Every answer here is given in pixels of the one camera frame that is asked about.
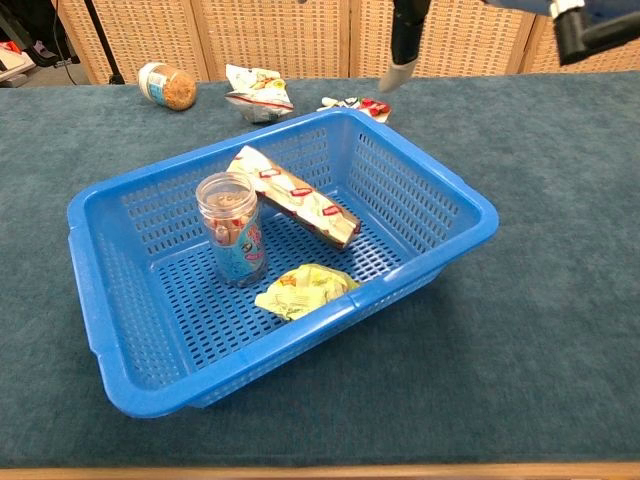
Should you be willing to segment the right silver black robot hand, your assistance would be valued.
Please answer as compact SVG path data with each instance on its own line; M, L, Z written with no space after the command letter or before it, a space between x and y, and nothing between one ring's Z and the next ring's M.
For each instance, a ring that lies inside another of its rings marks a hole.
M396 0L393 4L391 62L378 84L381 93L399 88L412 77L430 7L429 0Z

